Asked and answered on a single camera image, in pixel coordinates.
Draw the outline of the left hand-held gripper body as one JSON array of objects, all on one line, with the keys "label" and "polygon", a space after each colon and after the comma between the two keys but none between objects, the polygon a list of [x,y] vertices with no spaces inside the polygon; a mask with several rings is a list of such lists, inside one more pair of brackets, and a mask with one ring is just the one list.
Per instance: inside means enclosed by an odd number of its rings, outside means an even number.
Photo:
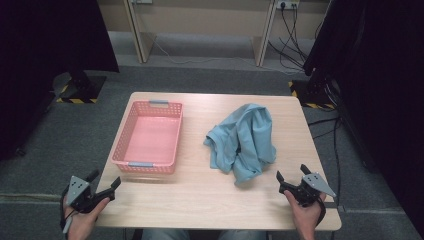
[{"label": "left hand-held gripper body", "polygon": [[90,213],[101,200],[107,197],[105,193],[92,193],[91,183],[93,177],[81,179],[72,176],[67,193],[67,205],[80,213]]}]

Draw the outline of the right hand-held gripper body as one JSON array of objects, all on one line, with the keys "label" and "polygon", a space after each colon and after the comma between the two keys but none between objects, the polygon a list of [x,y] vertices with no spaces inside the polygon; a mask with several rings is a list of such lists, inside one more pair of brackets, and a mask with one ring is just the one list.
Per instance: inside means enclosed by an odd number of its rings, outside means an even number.
[{"label": "right hand-held gripper body", "polygon": [[336,193],[319,173],[304,175],[301,178],[300,184],[297,186],[289,183],[287,184],[289,185],[288,191],[294,195],[295,199],[302,207],[309,207],[318,201],[321,193],[325,193],[331,197],[336,196]]}]

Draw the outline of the light blue shirt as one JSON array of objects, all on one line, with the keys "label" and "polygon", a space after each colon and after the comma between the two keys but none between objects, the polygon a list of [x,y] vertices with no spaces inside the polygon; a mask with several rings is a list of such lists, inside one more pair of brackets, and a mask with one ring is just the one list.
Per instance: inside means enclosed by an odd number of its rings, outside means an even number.
[{"label": "light blue shirt", "polygon": [[239,107],[206,135],[210,167],[233,172],[235,185],[261,175],[276,160],[272,126],[266,107],[253,103]]}]

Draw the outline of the pink plastic basket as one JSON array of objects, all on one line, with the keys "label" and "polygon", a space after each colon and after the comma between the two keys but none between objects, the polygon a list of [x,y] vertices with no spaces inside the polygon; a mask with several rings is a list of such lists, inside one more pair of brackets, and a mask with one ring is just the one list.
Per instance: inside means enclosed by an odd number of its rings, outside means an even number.
[{"label": "pink plastic basket", "polygon": [[111,162],[127,173],[172,174],[182,119],[180,102],[130,101],[111,150]]}]

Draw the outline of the person's left hand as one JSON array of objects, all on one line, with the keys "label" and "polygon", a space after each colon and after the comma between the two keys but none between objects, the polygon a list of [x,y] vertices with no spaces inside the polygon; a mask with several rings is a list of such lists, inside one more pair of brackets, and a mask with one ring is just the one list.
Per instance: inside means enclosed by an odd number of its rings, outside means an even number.
[{"label": "person's left hand", "polygon": [[105,198],[90,213],[79,213],[68,206],[66,200],[63,200],[64,220],[66,221],[67,218],[73,217],[68,234],[64,234],[67,240],[87,240],[95,227],[98,216],[109,202],[110,199]]}]

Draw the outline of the person's right hand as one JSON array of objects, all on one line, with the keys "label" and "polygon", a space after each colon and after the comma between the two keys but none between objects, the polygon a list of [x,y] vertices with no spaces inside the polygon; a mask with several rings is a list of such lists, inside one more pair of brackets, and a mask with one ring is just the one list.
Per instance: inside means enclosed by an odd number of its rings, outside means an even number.
[{"label": "person's right hand", "polygon": [[321,214],[320,205],[315,202],[309,207],[302,207],[290,191],[285,190],[284,195],[291,206],[293,223],[300,240],[315,240],[315,228]]}]

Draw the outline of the person's right leg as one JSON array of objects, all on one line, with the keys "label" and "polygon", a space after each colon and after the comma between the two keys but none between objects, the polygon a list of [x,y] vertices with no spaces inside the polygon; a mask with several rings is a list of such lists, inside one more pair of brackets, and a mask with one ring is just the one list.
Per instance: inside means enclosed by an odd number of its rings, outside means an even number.
[{"label": "person's right leg", "polygon": [[267,240],[265,231],[258,230],[225,230],[218,240]]}]

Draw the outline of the person's leg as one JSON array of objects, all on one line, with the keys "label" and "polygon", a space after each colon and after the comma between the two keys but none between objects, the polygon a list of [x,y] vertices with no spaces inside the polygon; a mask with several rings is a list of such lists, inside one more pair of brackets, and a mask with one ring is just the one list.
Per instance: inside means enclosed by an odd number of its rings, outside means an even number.
[{"label": "person's leg", "polygon": [[267,240],[265,231],[258,230],[225,230],[218,240]]},{"label": "person's leg", "polygon": [[190,240],[186,230],[147,229],[143,231],[141,240]]}]

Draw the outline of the person's left leg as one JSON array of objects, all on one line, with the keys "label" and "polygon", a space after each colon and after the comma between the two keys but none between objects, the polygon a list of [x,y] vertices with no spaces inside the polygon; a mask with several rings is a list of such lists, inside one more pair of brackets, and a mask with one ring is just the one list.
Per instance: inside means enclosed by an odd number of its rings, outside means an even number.
[{"label": "person's left leg", "polygon": [[186,230],[147,229],[143,231],[141,240],[190,240]]}]

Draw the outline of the black striped stand base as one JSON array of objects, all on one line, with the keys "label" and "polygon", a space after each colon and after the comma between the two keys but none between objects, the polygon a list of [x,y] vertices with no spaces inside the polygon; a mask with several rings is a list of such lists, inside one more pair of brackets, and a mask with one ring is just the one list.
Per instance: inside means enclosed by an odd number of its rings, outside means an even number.
[{"label": "black striped stand base", "polygon": [[105,76],[85,76],[83,79],[71,78],[60,91],[57,102],[71,104],[96,103],[105,81]]},{"label": "black striped stand base", "polygon": [[292,80],[288,83],[291,95],[296,97],[303,107],[333,109],[334,105],[323,89],[310,90],[306,80]]}]

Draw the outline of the black curtain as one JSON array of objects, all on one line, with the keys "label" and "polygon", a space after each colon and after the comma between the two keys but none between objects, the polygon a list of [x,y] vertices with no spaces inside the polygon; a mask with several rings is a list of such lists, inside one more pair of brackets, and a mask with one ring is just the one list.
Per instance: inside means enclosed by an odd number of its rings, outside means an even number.
[{"label": "black curtain", "polygon": [[424,0],[330,0],[303,69],[424,240]]},{"label": "black curtain", "polygon": [[0,0],[0,161],[14,155],[56,76],[117,72],[97,0]]}]

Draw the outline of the white wall socket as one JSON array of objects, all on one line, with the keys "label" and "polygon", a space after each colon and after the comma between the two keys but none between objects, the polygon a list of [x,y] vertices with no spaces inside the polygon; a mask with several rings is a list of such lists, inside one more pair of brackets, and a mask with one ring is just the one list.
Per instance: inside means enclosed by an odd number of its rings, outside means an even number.
[{"label": "white wall socket", "polygon": [[276,8],[280,10],[294,10],[299,7],[300,0],[277,0]]}]

